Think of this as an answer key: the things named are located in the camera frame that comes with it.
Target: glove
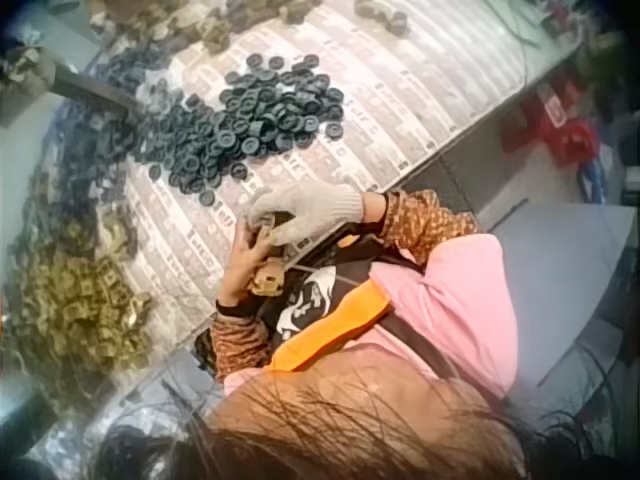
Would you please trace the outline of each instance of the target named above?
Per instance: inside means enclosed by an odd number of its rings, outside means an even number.
[[[273,230],[271,243],[297,243],[344,222],[362,222],[362,195],[350,185],[321,180],[285,185],[258,197],[249,209],[249,225],[256,228],[262,217],[274,212],[295,218]]]

